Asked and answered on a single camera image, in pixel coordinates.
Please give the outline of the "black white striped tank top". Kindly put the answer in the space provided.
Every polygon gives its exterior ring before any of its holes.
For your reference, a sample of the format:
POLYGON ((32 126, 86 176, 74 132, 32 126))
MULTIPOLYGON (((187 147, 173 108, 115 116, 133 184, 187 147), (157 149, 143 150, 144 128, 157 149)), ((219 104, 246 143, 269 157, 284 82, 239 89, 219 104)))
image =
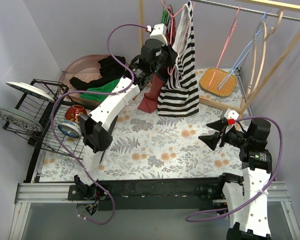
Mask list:
POLYGON ((158 97, 157 114, 162 117, 187 118, 199 112, 199 87, 195 74, 194 8, 183 5, 172 49, 177 53, 169 68, 165 86, 158 97))

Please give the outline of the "pink wire hanger front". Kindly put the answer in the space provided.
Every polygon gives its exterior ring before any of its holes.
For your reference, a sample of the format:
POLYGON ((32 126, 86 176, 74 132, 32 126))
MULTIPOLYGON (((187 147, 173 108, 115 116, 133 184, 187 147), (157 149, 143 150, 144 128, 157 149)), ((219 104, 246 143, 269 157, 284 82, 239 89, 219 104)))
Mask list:
POLYGON ((176 60, 177 57, 180 54, 181 51, 181 46, 179 47, 179 49, 177 49, 177 35, 178 35, 178 28, 176 27, 176 16, 179 13, 183 12, 183 9, 186 8, 187 4, 184 4, 176 13, 173 13, 172 11, 172 6, 169 5, 168 7, 166 7, 165 3, 163 0, 161 0, 163 9, 167 11, 168 15, 171 18, 171 23, 170 23, 170 31, 169 31, 169 46, 171 47, 171 49, 174 51, 174 55, 171 57, 171 59, 174 61, 171 67, 168 67, 167 69, 167 73, 171 76, 174 73, 174 70, 176 68, 176 60))

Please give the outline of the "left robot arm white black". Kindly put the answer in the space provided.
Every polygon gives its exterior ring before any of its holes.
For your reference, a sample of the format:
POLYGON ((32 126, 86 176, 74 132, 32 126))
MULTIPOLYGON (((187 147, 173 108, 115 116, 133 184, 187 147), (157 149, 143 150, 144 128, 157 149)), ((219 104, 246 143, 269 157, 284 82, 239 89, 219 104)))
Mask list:
POLYGON ((84 150, 82 164, 85 171, 91 173, 111 145, 112 131, 120 111, 153 80, 154 73, 171 66, 176 56, 167 40, 147 39, 140 55, 131 61, 112 94, 89 114, 79 117, 84 150))

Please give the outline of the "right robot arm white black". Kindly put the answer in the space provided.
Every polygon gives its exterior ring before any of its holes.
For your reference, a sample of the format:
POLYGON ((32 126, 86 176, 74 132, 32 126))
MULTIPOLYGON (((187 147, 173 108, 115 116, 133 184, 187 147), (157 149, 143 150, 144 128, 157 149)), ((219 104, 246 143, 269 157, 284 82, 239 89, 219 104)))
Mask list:
POLYGON ((272 176, 272 155, 266 149, 271 123, 265 119, 252 119, 247 131, 230 126, 233 119, 220 119, 208 123, 215 133, 199 136, 210 149, 223 147, 225 143, 240 149, 242 177, 223 173, 216 186, 217 195, 226 199, 230 215, 228 240, 269 240, 271 231, 268 220, 268 192, 264 186, 272 176), (243 208, 242 204, 251 200, 243 208))

